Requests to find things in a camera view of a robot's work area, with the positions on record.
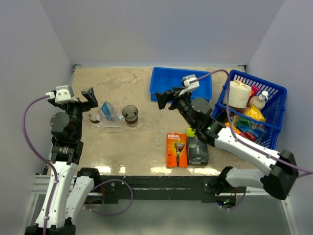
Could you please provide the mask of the red blue packet in basket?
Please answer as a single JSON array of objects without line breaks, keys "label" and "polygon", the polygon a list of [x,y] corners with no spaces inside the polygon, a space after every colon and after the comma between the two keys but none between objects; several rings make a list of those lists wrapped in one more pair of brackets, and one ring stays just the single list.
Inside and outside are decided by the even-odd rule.
[{"label": "red blue packet in basket", "polygon": [[245,138],[252,142],[258,143],[267,135],[264,125],[258,124],[244,117],[235,117],[232,124]]}]

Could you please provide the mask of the blue plastic shopping basket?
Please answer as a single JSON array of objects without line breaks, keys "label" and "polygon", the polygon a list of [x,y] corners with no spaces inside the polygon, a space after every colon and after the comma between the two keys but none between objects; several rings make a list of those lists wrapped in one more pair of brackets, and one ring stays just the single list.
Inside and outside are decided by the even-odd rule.
[{"label": "blue plastic shopping basket", "polygon": [[275,149],[278,136],[282,128],[287,90],[282,86],[276,85],[250,74],[240,72],[238,70],[231,70],[230,79],[239,80],[248,86],[257,86],[259,88],[257,93],[258,95],[262,91],[268,92],[268,100],[266,101],[265,107],[261,110],[261,113],[266,118],[266,122],[256,121],[232,108],[229,108],[229,111],[232,115],[232,120],[234,120],[235,117],[240,116],[258,124],[264,125],[267,131],[267,135],[257,144],[266,148]]}]

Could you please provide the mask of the orange Gillette Fusion5 razor box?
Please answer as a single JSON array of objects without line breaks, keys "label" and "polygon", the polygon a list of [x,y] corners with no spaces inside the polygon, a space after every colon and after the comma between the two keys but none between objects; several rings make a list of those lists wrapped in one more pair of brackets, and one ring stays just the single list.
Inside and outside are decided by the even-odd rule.
[{"label": "orange Gillette Fusion5 razor box", "polygon": [[166,139],[166,166],[168,168],[186,168],[187,161],[187,140],[182,133],[168,133]]}]

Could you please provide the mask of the glass cup with brown band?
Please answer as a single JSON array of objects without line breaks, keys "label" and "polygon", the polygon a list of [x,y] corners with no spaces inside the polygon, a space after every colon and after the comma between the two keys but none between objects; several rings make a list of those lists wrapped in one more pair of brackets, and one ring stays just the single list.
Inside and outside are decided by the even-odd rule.
[{"label": "glass cup with brown band", "polygon": [[101,122],[101,114],[99,112],[97,113],[89,113],[88,114],[88,118],[90,120],[91,123],[100,123]]}]

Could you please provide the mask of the blue toothbrush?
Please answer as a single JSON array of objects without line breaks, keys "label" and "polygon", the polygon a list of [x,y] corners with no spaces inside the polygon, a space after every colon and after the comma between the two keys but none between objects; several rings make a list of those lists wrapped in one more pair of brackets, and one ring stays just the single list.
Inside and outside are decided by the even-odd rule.
[{"label": "blue toothbrush", "polygon": [[112,124],[112,123],[118,123],[120,122],[121,120],[123,120],[124,117],[122,115],[114,115],[114,116],[109,116],[109,115],[106,115],[105,116],[105,120],[106,122]]}]

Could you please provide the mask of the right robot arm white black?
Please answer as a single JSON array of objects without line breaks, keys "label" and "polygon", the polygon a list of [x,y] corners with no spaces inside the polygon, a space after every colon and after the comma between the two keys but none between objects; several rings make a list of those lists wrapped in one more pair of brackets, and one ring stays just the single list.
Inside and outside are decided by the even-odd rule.
[{"label": "right robot arm white black", "polygon": [[209,187],[216,194],[239,187],[261,188],[272,197],[285,200],[299,175],[294,155],[287,150],[268,149],[232,133],[229,127],[211,116],[212,109],[206,99],[191,99],[190,93],[180,92],[181,88],[173,88],[163,94],[156,93],[159,109],[164,109],[170,102],[168,109],[178,110],[201,142],[230,152],[255,166],[254,169],[227,166],[208,184]]}]

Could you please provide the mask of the light blue toothpaste tube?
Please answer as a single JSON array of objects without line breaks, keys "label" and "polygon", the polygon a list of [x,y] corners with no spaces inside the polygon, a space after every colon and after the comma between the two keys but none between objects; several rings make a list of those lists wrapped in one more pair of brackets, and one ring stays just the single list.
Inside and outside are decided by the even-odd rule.
[{"label": "light blue toothpaste tube", "polygon": [[108,111],[106,108],[106,103],[107,103],[107,101],[105,101],[100,108],[104,115],[107,115],[107,111]]}]

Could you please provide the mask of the lotion pump bottle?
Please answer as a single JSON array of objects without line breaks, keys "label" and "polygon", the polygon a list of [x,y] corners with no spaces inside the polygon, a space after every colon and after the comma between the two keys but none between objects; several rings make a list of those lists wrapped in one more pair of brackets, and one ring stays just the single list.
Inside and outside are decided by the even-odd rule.
[{"label": "lotion pump bottle", "polygon": [[259,95],[253,96],[247,106],[251,107],[254,105],[259,111],[261,111],[266,104],[266,101],[268,100],[268,92],[267,91],[262,91]]}]

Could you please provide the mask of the green black Gillette razor box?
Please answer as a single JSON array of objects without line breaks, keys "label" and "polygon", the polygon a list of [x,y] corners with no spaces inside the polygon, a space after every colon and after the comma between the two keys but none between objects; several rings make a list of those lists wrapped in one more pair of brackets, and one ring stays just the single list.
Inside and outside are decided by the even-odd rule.
[{"label": "green black Gillette razor box", "polygon": [[206,143],[195,135],[195,130],[188,128],[186,131],[187,159],[189,165],[208,165],[209,155]]}]

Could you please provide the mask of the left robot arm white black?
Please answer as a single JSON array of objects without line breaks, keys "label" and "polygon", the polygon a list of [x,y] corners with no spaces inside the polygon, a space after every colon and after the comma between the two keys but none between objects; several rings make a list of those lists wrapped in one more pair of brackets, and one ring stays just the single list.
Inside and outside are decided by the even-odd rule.
[{"label": "left robot arm white black", "polygon": [[74,96],[70,86],[56,87],[43,96],[61,109],[51,117],[51,157],[45,159],[34,148],[26,132],[26,114],[22,117],[22,131],[31,150],[51,168],[44,203],[35,224],[25,229],[27,235],[73,235],[75,222],[89,192],[101,188],[98,169],[77,171],[83,150],[83,113],[98,107],[93,88],[83,90],[86,101]]}]

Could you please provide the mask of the yellow snack packet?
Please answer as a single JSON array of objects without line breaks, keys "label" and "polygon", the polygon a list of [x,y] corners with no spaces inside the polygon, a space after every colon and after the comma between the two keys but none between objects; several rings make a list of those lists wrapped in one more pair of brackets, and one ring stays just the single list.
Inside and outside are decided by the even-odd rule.
[{"label": "yellow snack packet", "polygon": [[252,118],[256,121],[266,122],[266,118],[263,116],[261,111],[255,107],[255,105],[251,105],[245,112],[244,115],[246,115],[249,118]]}]

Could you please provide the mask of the pink toothbrush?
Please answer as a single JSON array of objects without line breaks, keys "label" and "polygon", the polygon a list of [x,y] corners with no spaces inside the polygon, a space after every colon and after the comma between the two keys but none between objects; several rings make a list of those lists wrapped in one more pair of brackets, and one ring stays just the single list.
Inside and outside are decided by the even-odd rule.
[{"label": "pink toothbrush", "polygon": [[102,123],[107,121],[106,116],[103,114],[101,110],[97,112],[97,119],[99,122],[102,122]]}]

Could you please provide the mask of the beige wrapped roll package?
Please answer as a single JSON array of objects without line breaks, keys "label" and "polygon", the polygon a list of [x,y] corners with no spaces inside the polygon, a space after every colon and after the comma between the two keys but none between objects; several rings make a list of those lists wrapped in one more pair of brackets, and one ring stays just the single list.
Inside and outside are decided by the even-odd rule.
[{"label": "beige wrapped roll package", "polygon": [[251,86],[248,86],[239,80],[230,81],[229,106],[240,110],[246,108],[250,94]]}]

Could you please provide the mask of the white toothpaste tube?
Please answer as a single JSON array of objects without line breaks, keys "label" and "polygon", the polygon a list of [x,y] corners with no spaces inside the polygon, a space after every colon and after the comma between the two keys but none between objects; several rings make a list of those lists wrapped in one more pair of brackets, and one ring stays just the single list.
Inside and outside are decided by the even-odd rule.
[{"label": "white toothpaste tube", "polygon": [[117,115],[114,106],[110,104],[109,102],[106,103],[106,108],[108,110],[107,115],[109,116]]}]

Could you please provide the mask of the blue plastic divided bin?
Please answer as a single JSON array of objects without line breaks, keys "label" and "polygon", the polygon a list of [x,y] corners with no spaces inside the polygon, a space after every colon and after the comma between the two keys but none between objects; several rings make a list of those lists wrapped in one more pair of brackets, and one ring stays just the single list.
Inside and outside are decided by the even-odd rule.
[{"label": "blue plastic divided bin", "polygon": [[[196,78],[202,77],[209,73],[201,70],[187,70],[154,67],[152,70],[150,82],[151,101],[157,101],[156,93],[164,93],[171,90],[173,87],[182,87],[182,78],[188,75],[195,75]],[[209,76],[200,81],[200,87],[192,91],[191,99],[203,97],[210,101],[213,97],[212,76]]]}]

